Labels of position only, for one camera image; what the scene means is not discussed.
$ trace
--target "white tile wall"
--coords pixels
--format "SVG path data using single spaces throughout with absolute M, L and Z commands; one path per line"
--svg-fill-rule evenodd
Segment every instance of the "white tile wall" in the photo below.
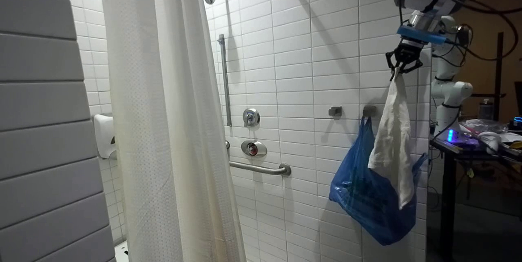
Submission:
M 362 108 L 384 107 L 389 85 L 384 53 L 399 41 L 393 1 L 228 0 L 229 11 L 224 2 L 205 8 L 211 37 L 223 33 L 235 45 L 227 53 L 230 158 L 292 166 L 288 178 L 231 170 L 248 260 L 424 262 L 426 172 L 418 190 L 417 225 L 392 246 L 376 243 L 328 200 L 332 177 L 356 138 Z M 220 47 L 214 42 L 212 49 L 223 103 Z M 423 62 L 426 70 L 406 75 L 416 155 L 427 151 L 429 50 Z M 343 106 L 341 119 L 328 116 L 331 106 Z M 261 114 L 255 128 L 243 127 L 241 115 L 248 107 Z M 239 146 L 247 138 L 265 143 L 268 155 L 245 156 Z
M 91 114 L 110 113 L 107 40 L 101 0 L 71 0 L 85 87 Z M 122 190 L 116 160 L 100 160 L 103 190 L 113 241 L 119 244 L 126 235 Z

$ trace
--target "horizontal grab bar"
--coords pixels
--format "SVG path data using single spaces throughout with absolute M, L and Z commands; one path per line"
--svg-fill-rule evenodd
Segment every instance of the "horizontal grab bar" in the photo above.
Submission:
M 244 164 L 244 163 L 232 162 L 232 161 L 230 161 L 229 163 L 230 163 L 230 167 L 236 167 L 239 169 L 246 169 L 246 170 L 270 174 L 270 175 L 289 176 L 292 173 L 292 169 L 290 168 L 290 166 L 288 166 L 285 163 L 279 164 L 279 168 L 277 168 L 277 169 L 258 167 L 256 165 Z

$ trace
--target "shower curtain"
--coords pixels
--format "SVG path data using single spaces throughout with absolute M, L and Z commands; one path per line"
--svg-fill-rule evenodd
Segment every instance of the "shower curtain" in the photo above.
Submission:
M 132 262 L 246 261 L 203 0 L 103 0 Z

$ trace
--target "black table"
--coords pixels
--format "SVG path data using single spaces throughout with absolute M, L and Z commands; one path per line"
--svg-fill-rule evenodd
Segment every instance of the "black table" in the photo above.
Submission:
M 440 254 L 445 262 L 453 262 L 453 223 L 455 220 L 455 186 L 457 160 L 498 161 L 498 156 L 485 150 L 458 149 L 450 143 L 435 139 L 429 144 L 438 149 L 444 157 L 444 176 L 442 177 L 442 206 L 440 209 Z M 522 154 L 517 151 L 499 150 L 499 153 L 514 162 L 522 162 Z

